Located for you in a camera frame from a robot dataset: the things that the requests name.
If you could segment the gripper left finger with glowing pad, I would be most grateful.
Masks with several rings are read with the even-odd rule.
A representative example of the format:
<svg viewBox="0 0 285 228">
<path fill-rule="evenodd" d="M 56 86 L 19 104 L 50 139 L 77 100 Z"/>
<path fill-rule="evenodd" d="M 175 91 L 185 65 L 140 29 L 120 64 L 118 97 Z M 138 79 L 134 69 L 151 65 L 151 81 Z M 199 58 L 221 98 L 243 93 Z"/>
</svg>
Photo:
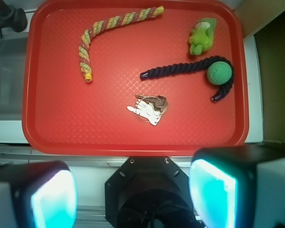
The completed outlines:
<svg viewBox="0 0 285 228">
<path fill-rule="evenodd" d="M 72 228 L 74 174 L 62 161 L 0 165 L 0 228 Z"/>
</svg>

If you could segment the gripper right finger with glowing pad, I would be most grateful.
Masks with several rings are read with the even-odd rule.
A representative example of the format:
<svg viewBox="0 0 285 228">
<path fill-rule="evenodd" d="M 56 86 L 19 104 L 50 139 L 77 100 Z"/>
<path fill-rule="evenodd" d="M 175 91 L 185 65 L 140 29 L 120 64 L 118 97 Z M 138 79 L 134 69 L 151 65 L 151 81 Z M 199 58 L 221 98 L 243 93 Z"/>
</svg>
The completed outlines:
<svg viewBox="0 0 285 228">
<path fill-rule="evenodd" d="M 285 145 L 200 149 L 189 189 L 208 228 L 285 228 Z"/>
</svg>

